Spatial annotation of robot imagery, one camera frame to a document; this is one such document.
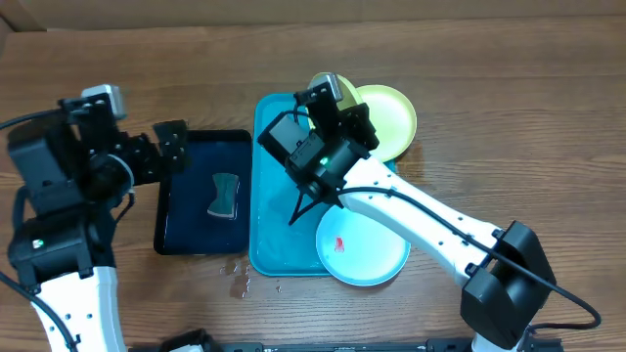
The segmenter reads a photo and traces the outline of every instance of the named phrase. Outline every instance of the blue tray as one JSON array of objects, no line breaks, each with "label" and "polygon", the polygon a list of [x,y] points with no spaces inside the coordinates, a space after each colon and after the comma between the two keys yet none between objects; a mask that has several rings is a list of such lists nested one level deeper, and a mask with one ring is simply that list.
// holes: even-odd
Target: blue tray
[{"label": "blue tray", "polygon": [[[319,204],[288,225],[299,191],[285,168],[256,142],[263,129],[282,111],[292,110],[293,94],[272,94],[256,106],[252,141],[250,199],[250,263],[267,276],[327,276],[315,247],[315,232],[330,208]],[[299,120],[309,130],[306,118]],[[394,162],[386,164],[392,170]],[[304,197],[302,206],[311,199]]]}]

